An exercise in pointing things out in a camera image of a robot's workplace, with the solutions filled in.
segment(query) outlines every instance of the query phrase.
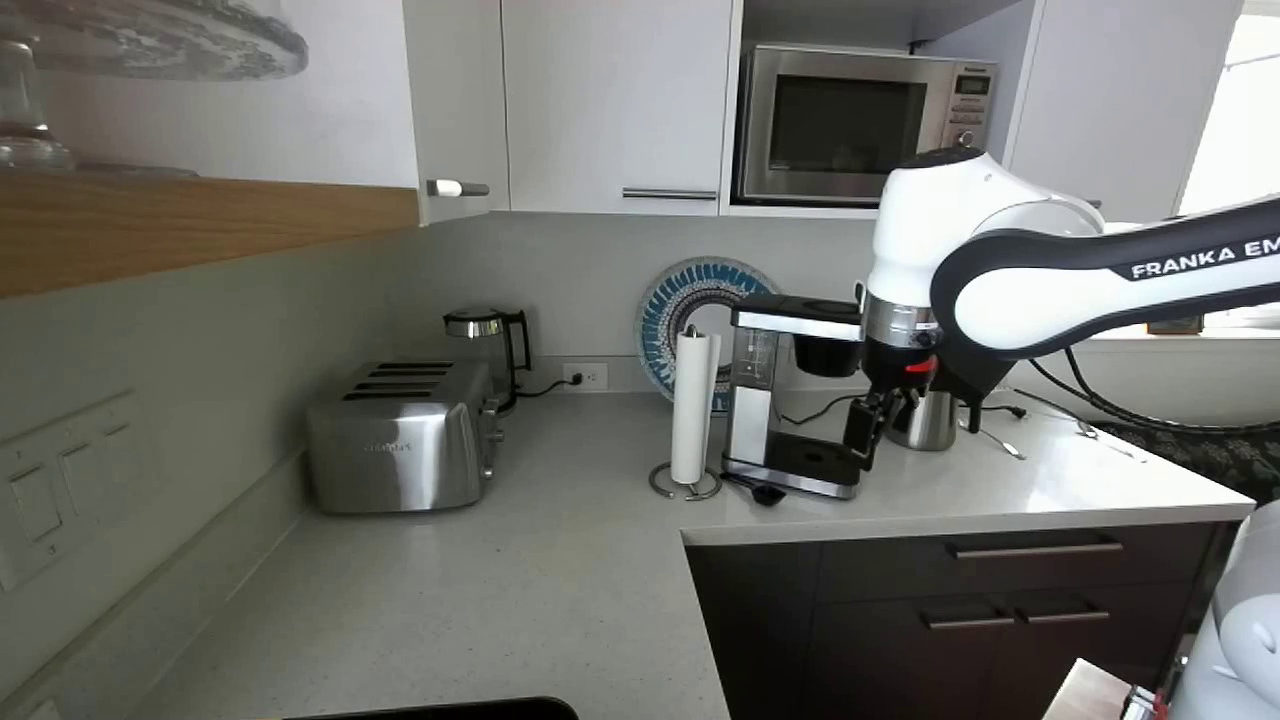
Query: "wooden shelf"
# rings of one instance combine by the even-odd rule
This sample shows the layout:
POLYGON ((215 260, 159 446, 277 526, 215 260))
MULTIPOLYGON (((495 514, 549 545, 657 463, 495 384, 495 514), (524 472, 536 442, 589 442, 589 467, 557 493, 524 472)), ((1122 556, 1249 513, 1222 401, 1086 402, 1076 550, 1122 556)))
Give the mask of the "wooden shelf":
POLYGON ((0 175, 0 295, 419 229, 410 189, 0 175))

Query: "microwave control panel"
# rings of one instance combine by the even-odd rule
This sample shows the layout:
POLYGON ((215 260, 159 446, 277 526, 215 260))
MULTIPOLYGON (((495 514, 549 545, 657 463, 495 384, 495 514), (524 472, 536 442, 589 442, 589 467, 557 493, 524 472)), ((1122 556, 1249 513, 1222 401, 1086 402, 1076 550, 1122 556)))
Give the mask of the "microwave control panel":
POLYGON ((995 77, 987 67, 955 72, 940 137, 944 149, 980 149, 987 138, 993 86, 995 77))

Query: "stainless steel toaster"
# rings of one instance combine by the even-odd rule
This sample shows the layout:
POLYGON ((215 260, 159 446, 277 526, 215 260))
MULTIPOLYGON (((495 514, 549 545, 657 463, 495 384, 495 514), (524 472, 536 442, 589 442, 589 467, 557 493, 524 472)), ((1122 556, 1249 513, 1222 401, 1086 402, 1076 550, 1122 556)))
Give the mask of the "stainless steel toaster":
POLYGON ((307 407, 307 472, 321 513, 445 513, 476 505, 493 477, 483 364, 370 364, 307 407))

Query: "white countertop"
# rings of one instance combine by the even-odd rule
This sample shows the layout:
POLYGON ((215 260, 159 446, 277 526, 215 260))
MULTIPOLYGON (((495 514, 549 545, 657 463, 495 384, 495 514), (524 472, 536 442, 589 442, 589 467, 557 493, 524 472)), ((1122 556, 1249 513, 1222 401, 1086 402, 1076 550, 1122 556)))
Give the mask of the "white countertop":
POLYGON ((755 509, 646 493, 657 397, 551 397, 509 420, 501 479, 445 514, 307 514, 138 717, 267 720, 560 697, 584 720, 726 717, 685 545, 1241 518, 1250 499, 1073 420, 993 412, 948 451, 881 442, 855 499, 755 509))

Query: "microwave door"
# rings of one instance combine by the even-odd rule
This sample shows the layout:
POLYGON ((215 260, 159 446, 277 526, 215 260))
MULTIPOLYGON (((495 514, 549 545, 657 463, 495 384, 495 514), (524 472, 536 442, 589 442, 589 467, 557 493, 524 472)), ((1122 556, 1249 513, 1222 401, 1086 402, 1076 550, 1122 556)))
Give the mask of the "microwave door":
POLYGON ((929 126, 929 85, 770 77, 752 103, 746 201, 874 202, 929 126))

